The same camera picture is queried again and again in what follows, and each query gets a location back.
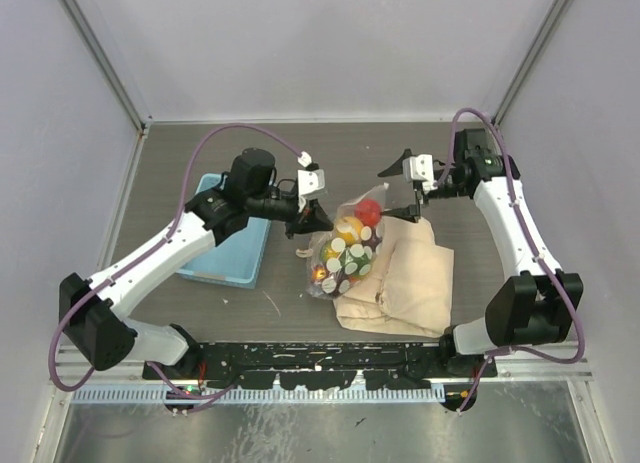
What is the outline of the orange fake fruit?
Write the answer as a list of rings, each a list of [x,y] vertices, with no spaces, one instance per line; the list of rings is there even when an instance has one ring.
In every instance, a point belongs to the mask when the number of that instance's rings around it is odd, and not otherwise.
[[[347,245],[352,245],[361,241],[361,232],[364,224],[355,216],[345,216],[339,218],[334,223],[336,235],[342,238]]]

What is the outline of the red fake apple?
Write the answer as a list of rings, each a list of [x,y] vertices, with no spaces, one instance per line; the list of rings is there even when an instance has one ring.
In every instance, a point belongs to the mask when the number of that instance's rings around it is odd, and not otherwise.
[[[375,227],[380,222],[381,212],[381,205],[371,198],[362,199],[354,208],[354,216],[368,227]]]

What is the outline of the clear polka dot zip bag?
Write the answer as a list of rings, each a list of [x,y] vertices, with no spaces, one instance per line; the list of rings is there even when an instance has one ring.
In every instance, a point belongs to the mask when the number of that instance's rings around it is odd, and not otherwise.
[[[388,185],[377,185],[364,194],[341,204],[337,211],[335,221],[345,216],[354,216],[356,204],[364,198],[376,200],[382,212],[386,209],[386,196]],[[374,263],[382,250],[382,242],[385,234],[385,223],[381,212],[381,220],[375,227],[364,226],[361,232],[361,241],[347,245],[334,231],[319,232],[312,236],[309,248],[304,252],[307,263],[307,293],[318,299],[333,300],[345,295],[360,283],[364,282],[372,273]],[[370,248],[373,254],[371,271],[361,278],[347,276],[341,268],[339,257],[343,252],[353,246],[362,245]]]

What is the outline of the green fake fruit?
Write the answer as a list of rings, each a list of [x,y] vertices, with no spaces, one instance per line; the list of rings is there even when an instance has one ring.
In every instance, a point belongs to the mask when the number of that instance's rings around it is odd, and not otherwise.
[[[339,257],[344,273],[352,278],[365,277],[372,268],[373,254],[368,247],[353,245]]]

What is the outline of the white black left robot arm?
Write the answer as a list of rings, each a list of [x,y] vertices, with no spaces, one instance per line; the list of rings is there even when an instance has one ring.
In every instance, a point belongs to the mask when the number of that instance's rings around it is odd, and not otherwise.
[[[317,201],[324,190],[322,169],[309,162],[290,190],[274,182],[274,156],[249,148],[237,156],[220,182],[184,203],[168,228],[87,279],[73,273],[59,289],[64,334],[96,371],[127,358],[163,365],[178,379],[203,364],[200,344],[181,326],[157,326],[131,319],[139,303],[190,260],[221,246],[250,219],[280,221],[287,237],[330,231],[333,224]]]

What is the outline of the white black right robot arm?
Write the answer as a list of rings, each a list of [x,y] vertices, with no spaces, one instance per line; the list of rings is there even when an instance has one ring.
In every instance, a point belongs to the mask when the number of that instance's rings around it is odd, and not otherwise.
[[[428,154],[405,149],[379,177],[401,175],[415,201],[387,216],[417,222],[432,199],[468,197],[483,215],[500,256],[505,281],[483,317],[447,328],[439,339],[438,362],[459,377],[492,352],[537,351],[564,341],[584,291],[581,277],[567,273],[550,254],[527,207],[520,172],[512,157],[493,150],[482,129],[455,133],[451,167],[436,169]]]

